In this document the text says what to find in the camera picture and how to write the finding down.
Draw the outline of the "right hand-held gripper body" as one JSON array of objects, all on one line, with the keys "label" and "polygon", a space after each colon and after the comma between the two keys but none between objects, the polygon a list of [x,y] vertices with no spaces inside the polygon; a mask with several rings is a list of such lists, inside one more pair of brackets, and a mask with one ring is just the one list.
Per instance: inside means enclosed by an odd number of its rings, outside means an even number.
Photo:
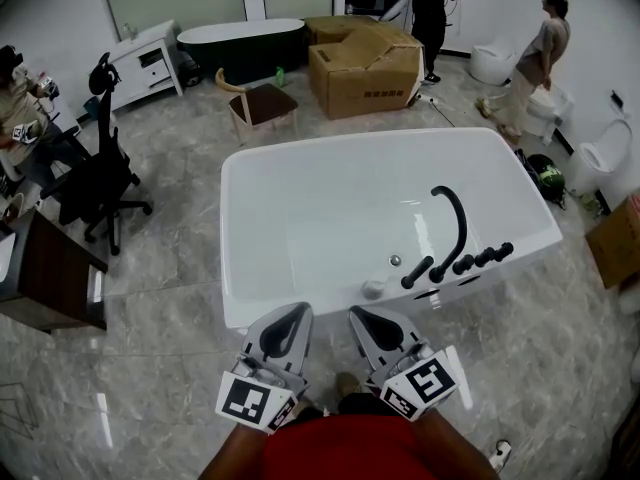
[{"label": "right hand-held gripper body", "polygon": [[395,364],[385,365],[369,377],[379,398],[408,421],[416,421],[459,388],[444,350],[415,345]]}]

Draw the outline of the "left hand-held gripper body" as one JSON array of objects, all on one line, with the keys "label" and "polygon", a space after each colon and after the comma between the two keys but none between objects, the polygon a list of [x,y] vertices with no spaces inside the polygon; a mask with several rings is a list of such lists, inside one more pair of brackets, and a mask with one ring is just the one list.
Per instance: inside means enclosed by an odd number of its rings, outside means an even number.
[{"label": "left hand-held gripper body", "polygon": [[282,368],[240,354],[230,371],[225,371],[215,412],[240,425],[274,434],[286,423],[308,381]]}]

